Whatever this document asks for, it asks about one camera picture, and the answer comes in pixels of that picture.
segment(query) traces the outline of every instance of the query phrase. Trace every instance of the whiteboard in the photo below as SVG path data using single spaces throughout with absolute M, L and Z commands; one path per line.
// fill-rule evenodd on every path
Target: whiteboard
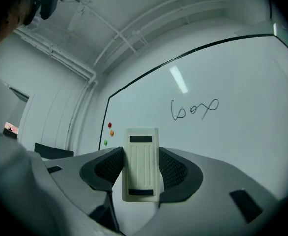
M 284 65 L 276 56 L 283 48 L 272 36 L 237 39 L 143 76 L 109 99 L 100 149 L 122 146 L 128 127 L 157 127 L 161 147 L 230 163 L 282 198 L 288 193 L 288 52 L 281 52 Z

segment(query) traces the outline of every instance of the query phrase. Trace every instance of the white ceiling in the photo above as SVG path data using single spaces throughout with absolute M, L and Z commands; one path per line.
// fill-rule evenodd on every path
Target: white ceiling
M 109 72 L 173 28 L 226 16 L 229 3 L 229 0 L 79 1 L 59 1 L 48 20 L 34 21 L 29 28 L 99 73 Z

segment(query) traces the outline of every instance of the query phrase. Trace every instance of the ceiling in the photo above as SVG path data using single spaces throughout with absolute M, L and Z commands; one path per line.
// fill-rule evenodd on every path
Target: ceiling
M 59 0 L 48 20 L 28 26 L 98 73 L 108 73 L 165 32 L 226 16 L 228 0 Z

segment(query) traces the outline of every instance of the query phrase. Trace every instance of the whiteboard black frame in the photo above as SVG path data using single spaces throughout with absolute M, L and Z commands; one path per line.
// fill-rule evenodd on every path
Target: whiteboard black frame
M 145 77 L 146 75 L 156 71 L 157 69 L 177 60 L 177 59 L 180 59 L 186 55 L 189 55 L 191 53 L 194 53 L 194 52 L 197 52 L 197 51 L 200 51 L 202 49 L 205 49 L 205 48 L 208 48 L 208 47 L 211 47 L 211 46 L 214 46 L 214 45 L 219 45 L 219 44 L 223 44 L 223 43 L 227 43 L 227 42 L 231 42 L 231 41 L 236 41 L 236 40 L 241 40 L 241 39 L 246 39 L 246 38 L 257 38 L 257 37 L 275 37 L 277 38 L 283 45 L 286 46 L 286 48 L 288 49 L 288 46 L 281 40 L 279 39 L 277 36 L 275 36 L 274 34 L 254 34 L 254 35 L 247 35 L 247 36 L 240 36 L 240 37 L 232 37 L 232 38 L 227 38 L 227 39 L 223 39 L 223 40 L 219 40 L 219 41 L 216 41 L 216 42 L 212 42 L 210 44 L 206 44 L 206 45 L 203 45 L 203 46 L 200 46 L 200 47 L 197 47 L 197 48 L 194 48 L 192 50 L 189 50 L 173 59 L 170 59 L 169 61 L 161 64 L 161 65 L 158 65 L 156 66 L 155 68 L 147 71 L 146 73 L 142 74 L 141 76 L 137 77 L 136 79 L 132 80 L 130 83 L 128 83 L 127 85 L 125 85 L 124 87 L 122 87 L 121 89 L 119 89 L 118 91 L 116 91 L 114 94 L 112 94 L 109 98 L 108 98 L 108 102 L 106 104 L 106 108 L 105 108 L 105 112 L 104 112 L 104 117 L 103 117 L 103 122 L 102 122 L 102 128 L 101 128 L 101 134 L 100 134 L 100 141 L 99 141 L 99 148 L 98 150 L 100 150 L 100 147 L 101 147 L 101 140 L 102 140 L 102 132 L 103 132 L 103 127 L 104 127 L 104 123 L 105 123 L 105 117 L 106 117 L 106 112 L 108 110 L 108 106 L 109 106 L 109 102 L 110 102 L 110 99 L 115 96 L 116 94 L 118 94 L 119 92 L 121 92 L 122 90 L 124 90 L 125 88 L 127 88 L 128 86 L 132 85 L 133 83 L 135 83 L 136 81 L 140 80 L 141 78 Z

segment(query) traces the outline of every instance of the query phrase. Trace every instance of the headphones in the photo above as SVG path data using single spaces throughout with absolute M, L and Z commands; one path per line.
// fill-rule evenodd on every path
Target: headphones
M 24 25 L 27 26 L 34 19 L 36 12 L 41 8 L 40 15 L 42 19 L 48 19 L 55 11 L 58 0 L 34 0 L 31 12 L 24 19 Z

